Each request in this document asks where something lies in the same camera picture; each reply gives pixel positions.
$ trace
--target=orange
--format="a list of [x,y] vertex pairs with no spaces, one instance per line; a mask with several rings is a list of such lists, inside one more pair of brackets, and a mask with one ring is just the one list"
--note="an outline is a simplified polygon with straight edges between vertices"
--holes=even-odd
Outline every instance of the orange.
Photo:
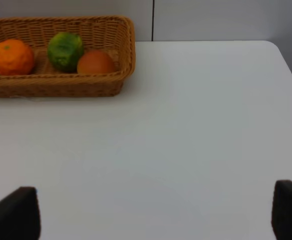
[[0,75],[26,75],[35,66],[32,49],[17,39],[0,42]]
[[108,74],[116,71],[114,61],[101,50],[85,53],[77,65],[79,74]]

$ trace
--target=black object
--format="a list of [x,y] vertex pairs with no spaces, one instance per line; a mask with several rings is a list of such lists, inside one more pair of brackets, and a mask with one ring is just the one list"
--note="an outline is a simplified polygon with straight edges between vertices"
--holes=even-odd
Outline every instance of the black object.
[[292,181],[276,182],[271,225],[277,240],[292,240]]
[[0,240],[38,240],[40,231],[34,187],[21,187],[0,201]]

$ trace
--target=green fruit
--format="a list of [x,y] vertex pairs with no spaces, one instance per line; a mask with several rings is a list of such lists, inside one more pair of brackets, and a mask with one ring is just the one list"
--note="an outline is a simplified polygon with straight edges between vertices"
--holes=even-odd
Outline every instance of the green fruit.
[[48,58],[58,70],[73,73],[84,54],[84,46],[79,35],[60,32],[55,35],[48,45]]

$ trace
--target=wicker basket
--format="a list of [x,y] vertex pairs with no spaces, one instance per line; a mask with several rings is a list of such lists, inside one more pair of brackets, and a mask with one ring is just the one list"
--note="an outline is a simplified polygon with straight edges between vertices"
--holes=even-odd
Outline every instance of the wicker basket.
[[[83,75],[55,70],[48,61],[47,46],[59,32],[79,34],[86,50],[106,51],[116,72]],[[7,39],[30,45],[36,66],[30,75],[0,76],[0,98],[114,96],[135,69],[134,27],[123,16],[0,18],[0,42]]]

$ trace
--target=gray wall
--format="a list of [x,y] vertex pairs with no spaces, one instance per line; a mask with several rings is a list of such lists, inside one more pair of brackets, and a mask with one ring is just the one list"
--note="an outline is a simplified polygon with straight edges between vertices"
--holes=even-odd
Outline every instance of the gray wall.
[[292,71],[292,0],[156,0],[155,41],[269,40]]
[[152,0],[0,0],[0,18],[89,15],[128,16],[136,40],[151,40]]

